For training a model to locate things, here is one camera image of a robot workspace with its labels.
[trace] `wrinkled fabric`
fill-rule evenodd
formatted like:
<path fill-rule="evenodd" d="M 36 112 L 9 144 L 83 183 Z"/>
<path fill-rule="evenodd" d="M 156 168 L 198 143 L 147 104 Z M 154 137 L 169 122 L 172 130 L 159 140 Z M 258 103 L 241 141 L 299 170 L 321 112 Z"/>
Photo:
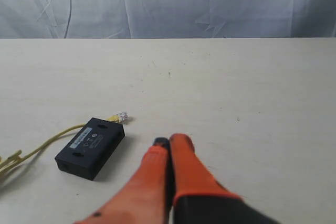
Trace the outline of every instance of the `wrinkled fabric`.
<path fill-rule="evenodd" d="M 0 0 L 0 38 L 335 37 L 336 0 Z"/>

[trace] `white curtain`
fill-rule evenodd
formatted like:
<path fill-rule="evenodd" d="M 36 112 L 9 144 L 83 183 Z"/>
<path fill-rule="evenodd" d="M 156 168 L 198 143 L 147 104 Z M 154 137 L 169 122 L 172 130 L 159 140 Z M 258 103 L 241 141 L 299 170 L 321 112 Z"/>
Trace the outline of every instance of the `white curtain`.
<path fill-rule="evenodd" d="M 335 34 L 336 0 L 0 0 L 0 38 Z"/>

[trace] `small black dot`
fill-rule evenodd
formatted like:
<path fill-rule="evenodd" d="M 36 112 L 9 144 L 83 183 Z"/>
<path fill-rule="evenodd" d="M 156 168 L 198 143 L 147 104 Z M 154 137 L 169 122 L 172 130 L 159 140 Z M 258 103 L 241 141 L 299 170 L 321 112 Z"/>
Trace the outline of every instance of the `small black dot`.
<path fill-rule="evenodd" d="M 93 214 L 93 216 L 94 216 L 94 217 L 99 217 L 99 216 L 101 216 L 101 212 L 95 212 L 95 213 Z"/>

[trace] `white table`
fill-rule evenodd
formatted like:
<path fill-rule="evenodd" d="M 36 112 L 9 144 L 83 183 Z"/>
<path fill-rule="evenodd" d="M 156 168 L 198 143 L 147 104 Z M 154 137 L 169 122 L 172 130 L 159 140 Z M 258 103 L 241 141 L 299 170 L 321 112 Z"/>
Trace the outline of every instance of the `white table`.
<path fill-rule="evenodd" d="M 283 223 L 336 220 L 336 39 L 0 40 L 1 155 L 128 111 L 96 181 L 47 148 L 2 184 L 0 223 L 72 223 L 130 178 L 157 136 L 189 134 L 230 190 Z"/>

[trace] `yellow ethernet cable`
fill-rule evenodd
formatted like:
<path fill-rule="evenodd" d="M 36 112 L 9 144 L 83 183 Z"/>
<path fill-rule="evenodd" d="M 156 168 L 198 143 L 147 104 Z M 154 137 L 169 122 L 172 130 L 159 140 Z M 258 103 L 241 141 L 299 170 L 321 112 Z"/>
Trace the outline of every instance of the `yellow ethernet cable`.
<path fill-rule="evenodd" d="M 116 123 L 122 123 L 127 118 L 128 118 L 127 112 L 121 112 L 119 114 L 111 116 L 110 118 L 107 118 L 107 121 L 116 122 Z M 11 169 L 13 169 L 17 165 L 21 164 L 22 162 L 24 162 L 25 160 L 27 160 L 31 156 L 35 155 L 39 151 L 41 151 L 44 148 L 48 147 L 51 143 L 53 143 L 54 141 L 58 140 L 64 134 L 66 134 L 66 133 L 68 133 L 70 131 L 73 131 L 75 129 L 82 128 L 83 126 L 85 126 L 85 124 L 78 124 L 78 125 L 70 127 L 68 129 L 66 129 L 66 130 L 64 130 L 64 131 L 56 134 L 55 136 L 49 138 L 40 147 L 38 147 L 37 149 L 33 150 L 31 153 L 27 154 L 24 157 L 20 157 L 20 154 L 22 153 L 21 150 L 15 152 L 13 155 L 11 155 L 10 157 L 8 157 L 6 160 L 4 160 L 2 162 L 1 162 L 2 158 L 0 157 L 0 177 L 4 176 L 8 171 L 10 171 Z"/>

